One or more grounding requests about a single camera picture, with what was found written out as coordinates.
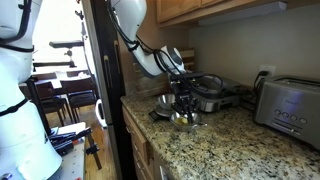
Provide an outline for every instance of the stainless steel toaster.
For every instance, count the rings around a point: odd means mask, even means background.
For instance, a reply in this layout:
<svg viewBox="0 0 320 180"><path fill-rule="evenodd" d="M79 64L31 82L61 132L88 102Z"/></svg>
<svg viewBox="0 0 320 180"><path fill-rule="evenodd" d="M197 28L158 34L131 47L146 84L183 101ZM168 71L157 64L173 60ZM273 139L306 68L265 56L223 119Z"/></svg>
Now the stainless steel toaster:
<svg viewBox="0 0 320 180"><path fill-rule="evenodd" d="M320 150L320 80L275 76L259 87L254 121Z"/></svg>

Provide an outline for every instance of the granite countertop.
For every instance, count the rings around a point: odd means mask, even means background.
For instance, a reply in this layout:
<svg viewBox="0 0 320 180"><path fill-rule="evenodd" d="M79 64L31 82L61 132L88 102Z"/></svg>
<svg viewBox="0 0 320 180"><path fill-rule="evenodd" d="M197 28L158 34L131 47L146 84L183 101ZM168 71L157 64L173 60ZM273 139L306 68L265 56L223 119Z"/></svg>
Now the granite countertop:
<svg viewBox="0 0 320 180"><path fill-rule="evenodd" d="M320 151L254 123L241 107L201 113L208 126L187 133L151 121L156 97L121 100L176 179L320 179Z"/></svg>

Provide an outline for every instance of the white robot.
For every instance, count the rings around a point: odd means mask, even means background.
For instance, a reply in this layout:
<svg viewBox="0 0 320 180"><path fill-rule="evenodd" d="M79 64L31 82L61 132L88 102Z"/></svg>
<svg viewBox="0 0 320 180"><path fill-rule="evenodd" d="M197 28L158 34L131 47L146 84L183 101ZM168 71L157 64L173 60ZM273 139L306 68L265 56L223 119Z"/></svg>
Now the white robot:
<svg viewBox="0 0 320 180"><path fill-rule="evenodd" d="M0 179L48 179L62 161L47 140L37 108L25 99L18 87L31 75L32 35L41 2L0 1ZM144 74L155 77L169 73L177 110L191 117L196 106L190 101L191 92L197 89L190 79L203 74L185 74L179 52L174 48L165 46L146 53L148 50L140 46L136 34L146 14L145 0L106 3L115 28Z"/></svg>

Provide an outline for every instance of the electric outlet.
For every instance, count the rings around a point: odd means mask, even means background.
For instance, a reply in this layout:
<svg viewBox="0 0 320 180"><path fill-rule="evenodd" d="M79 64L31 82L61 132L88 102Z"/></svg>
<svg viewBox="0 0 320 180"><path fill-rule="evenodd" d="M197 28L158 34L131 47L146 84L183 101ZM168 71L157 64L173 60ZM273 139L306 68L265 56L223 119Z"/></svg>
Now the electric outlet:
<svg viewBox="0 0 320 180"><path fill-rule="evenodd" d="M260 71L268 71L269 74L267 75L267 77L271 77L274 75L274 71L276 70L275 66L267 66L267 65L261 65L260 66Z"/></svg>

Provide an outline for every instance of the refrigerator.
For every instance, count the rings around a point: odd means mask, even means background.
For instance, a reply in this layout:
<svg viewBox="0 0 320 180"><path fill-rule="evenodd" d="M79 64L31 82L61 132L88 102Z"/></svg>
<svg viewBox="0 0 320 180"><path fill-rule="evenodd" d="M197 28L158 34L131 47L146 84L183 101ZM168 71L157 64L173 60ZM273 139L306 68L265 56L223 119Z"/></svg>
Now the refrigerator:
<svg viewBox="0 0 320 180"><path fill-rule="evenodd" d="M86 24L83 31L88 35L88 39L85 38L84 41L85 44L90 42L92 51L92 58L87 54L87 62L99 96L96 105L97 120L109 134L117 179L137 179L130 134L126 131L120 100L125 95L125 87L117 32L111 23L105 0L81 3L83 21Z"/></svg>

